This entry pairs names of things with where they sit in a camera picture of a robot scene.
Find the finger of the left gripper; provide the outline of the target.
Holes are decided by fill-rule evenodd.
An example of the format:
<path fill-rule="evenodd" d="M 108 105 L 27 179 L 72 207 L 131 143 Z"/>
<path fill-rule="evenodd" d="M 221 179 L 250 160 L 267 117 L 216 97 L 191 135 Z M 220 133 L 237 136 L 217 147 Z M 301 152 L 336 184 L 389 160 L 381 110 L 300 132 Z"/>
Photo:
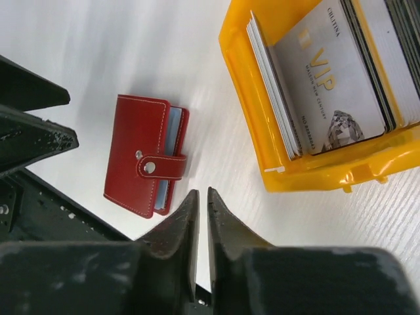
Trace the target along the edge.
<path fill-rule="evenodd" d="M 70 103 L 69 92 L 1 56 L 1 104 L 26 112 Z"/>
<path fill-rule="evenodd" d="M 76 132 L 18 110 L 1 110 L 1 177 L 79 146 Z"/>

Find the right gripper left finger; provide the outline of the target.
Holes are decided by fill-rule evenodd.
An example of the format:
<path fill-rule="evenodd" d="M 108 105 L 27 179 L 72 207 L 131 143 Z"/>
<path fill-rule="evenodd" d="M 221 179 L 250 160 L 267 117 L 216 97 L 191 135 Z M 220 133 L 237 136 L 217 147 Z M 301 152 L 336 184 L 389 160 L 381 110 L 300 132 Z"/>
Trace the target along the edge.
<path fill-rule="evenodd" d="M 197 190 L 135 241 L 9 241 L 2 314 L 187 314 L 195 299 Z"/>

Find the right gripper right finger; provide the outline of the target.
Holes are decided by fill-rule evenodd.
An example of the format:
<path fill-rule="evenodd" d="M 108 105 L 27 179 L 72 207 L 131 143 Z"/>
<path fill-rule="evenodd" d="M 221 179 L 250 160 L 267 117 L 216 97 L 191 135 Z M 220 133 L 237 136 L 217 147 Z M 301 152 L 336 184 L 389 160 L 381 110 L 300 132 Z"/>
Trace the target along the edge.
<path fill-rule="evenodd" d="M 402 265 L 376 247 L 276 247 L 207 191 L 215 314 L 417 314 Z"/>

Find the red leather card holder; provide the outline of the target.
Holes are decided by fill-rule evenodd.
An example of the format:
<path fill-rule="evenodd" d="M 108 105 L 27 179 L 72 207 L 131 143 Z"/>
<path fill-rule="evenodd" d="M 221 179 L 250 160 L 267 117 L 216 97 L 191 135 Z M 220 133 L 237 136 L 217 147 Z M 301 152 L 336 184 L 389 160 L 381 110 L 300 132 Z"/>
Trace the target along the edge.
<path fill-rule="evenodd" d="M 167 215 L 186 169 L 189 115 L 167 100 L 118 95 L 104 197 L 145 219 Z"/>

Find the yellow plastic card bin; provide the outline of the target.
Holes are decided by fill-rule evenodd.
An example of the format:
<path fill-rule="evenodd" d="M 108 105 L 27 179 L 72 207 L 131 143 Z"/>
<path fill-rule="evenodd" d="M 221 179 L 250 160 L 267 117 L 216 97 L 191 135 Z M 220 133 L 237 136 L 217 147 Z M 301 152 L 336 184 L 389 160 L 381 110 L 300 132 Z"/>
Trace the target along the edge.
<path fill-rule="evenodd" d="M 418 1 L 232 1 L 219 43 L 268 191 L 419 165 Z"/>

